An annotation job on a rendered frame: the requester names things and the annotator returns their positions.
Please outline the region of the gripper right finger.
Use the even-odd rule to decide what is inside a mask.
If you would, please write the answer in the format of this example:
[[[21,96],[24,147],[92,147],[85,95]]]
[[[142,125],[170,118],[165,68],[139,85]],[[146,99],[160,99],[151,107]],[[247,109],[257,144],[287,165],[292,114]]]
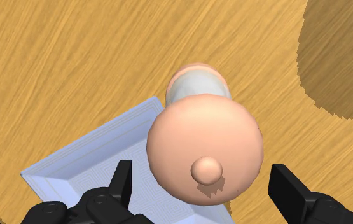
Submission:
[[[310,191],[284,164],[272,165],[268,195],[288,224],[353,224],[352,211]]]

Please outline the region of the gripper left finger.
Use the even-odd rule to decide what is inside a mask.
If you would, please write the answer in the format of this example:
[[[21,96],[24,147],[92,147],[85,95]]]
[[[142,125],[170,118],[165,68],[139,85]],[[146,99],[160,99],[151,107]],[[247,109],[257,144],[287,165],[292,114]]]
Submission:
[[[131,194],[132,161],[120,160],[109,186],[87,190],[71,208],[60,201],[36,204],[21,224],[153,224],[128,210]]]

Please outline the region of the pale blue square tray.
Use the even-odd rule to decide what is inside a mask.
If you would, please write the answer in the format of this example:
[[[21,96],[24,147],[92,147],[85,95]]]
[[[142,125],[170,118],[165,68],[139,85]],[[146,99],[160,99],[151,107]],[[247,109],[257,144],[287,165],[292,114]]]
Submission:
[[[43,201],[74,206],[91,188],[108,186],[120,160],[133,161],[129,209],[155,224],[235,224],[225,206],[194,206],[169,195],[153,177],[146,154],[148,131],[163,110],[157,97],[138,104],[23,170]]]

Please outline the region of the peach lidded jar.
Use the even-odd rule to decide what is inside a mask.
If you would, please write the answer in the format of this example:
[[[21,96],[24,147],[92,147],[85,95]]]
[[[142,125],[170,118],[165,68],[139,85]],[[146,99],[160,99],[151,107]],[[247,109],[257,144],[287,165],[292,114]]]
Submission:
[[[212,206],[238,197],[257,178],[263,136],[253,115],[233,101],[221,74],[196,63],[171,77],[146,152],[151,172],[168,193]]]

